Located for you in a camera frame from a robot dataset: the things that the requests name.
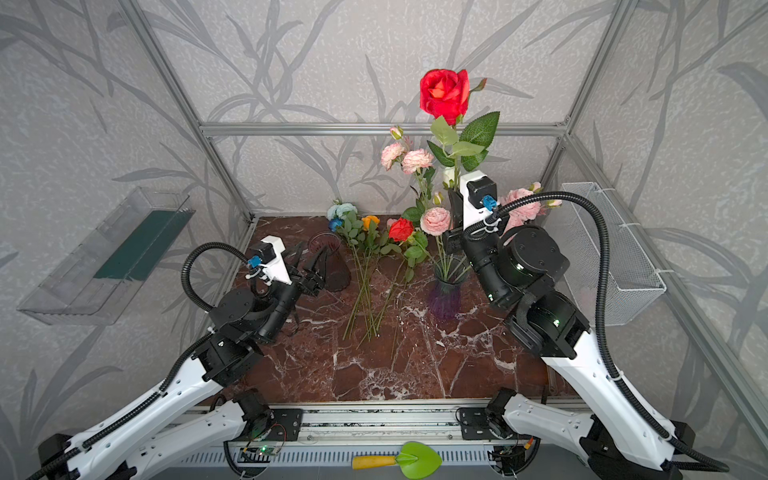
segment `small red rose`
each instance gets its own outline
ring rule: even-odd
[[[435,118],[456,125],[456,117],[467,113],[469,76],[466,70],[430,70],[422,78],[421,109]]]
[[[389,228],[389,238],[395,242],[404,242],[413,233],[413,223],[411,220],[400,218]]]

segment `blue connector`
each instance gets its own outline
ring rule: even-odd
[[[496,202],[496,199],[494,197],[491,197],[490,195],[485,195],[482,198],[482,204],[485,206],[485,208],[488,209],[489,212],[492,212],[494,207],[498,205]]]
[[[261,258],[258,255],[254,256],[252,259],[248,260],[248,265],[250,265],[251,268],[256,268],[261,265]]]

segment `yellow rose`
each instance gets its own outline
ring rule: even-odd
[[[371,221],[375,223],[377,226],[379,225],[379,218],[376,215],[369,215],[368,217],[362,218],[362,229],[366,232],[371,227]]]

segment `red marble surface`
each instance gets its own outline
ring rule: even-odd
[[[290,247],[327,225],[324,217],[263,217],[252,243],[276,235]],[[358,293],[352,254],[345,247],[343,254],[353,273],[351,284],[339,293],[302,296],[296,307],[298,329],[292,320],[286,323],[276,343],[262,347],[265,358],[236,389],[256,387],[267,402],[485,398],[502,386],[541,395],[546,365],[507,331],[503,316],[487,306],[474,275],[462,285],[458,318],[439,322],[427,308],[434,275],[424,263],[407,290],[390,303],[379,337],[361,342],[365,321],[359,316],[351,338],[343,339]],[[398,265],[395,258],[380,260],[371,280],[376,311]],[[235,286],[245,286],[243,275],[238,273]],[[562,378],[555,377],[554,383],[550,395],[574,394]]]

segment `robotic arm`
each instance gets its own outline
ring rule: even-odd
[[[458,240],[488,301],[509,312],[505,322],[510,331],[560,373],[595,414],[575,415],[502,389],[486,409],[496,434],[536,435],[578,455],[603,480],[668,480],[682,478],[681,469],[727,472],[727,465],[695,452],[690,428],[653,409],[613,364],[604,331],[609,250],[600,211],[568,192],[535,194],[499,206],[496,184],[480,171],[462,176],[459,189],[463,226],[447,233],[445,244],[456,246]],[[579,204],[598,227],[601,269],[594,331],[568,298],[554,290],[569,262],[546,231],[523,225],[498,234],[510,211],[553,199]],[[679,453],[696,462],[674,462]]]
[[[189,279],[197,257],[212,249],[228,251],[250,266],[251,280],[250,289],[229,292],[216,307],[194,292]],[[263,357],[258,344],[274,342],[299,297],[316,296],[324,287],[324,249],[306,262],[303,272],[298,270],[300,251],[295,262],[286,265],[284,250],[277,237],[264,237],[250,259],[225,243],[206,243],[193,250],[182,267],[182,286],[210,314],[215,329],[182,353],[162,382],[121,411],[75,436],[57,434],[44,441],[38,449],[43,468],[28,480],[46,475],[50,480],[141,480],[207,445],[234,439],[244,431],[267,432],[274,423],[273,413],[253,392],[199,419],[163,429],[242,377]],[[264,294],[256,289],[257,277],[269,287]]]

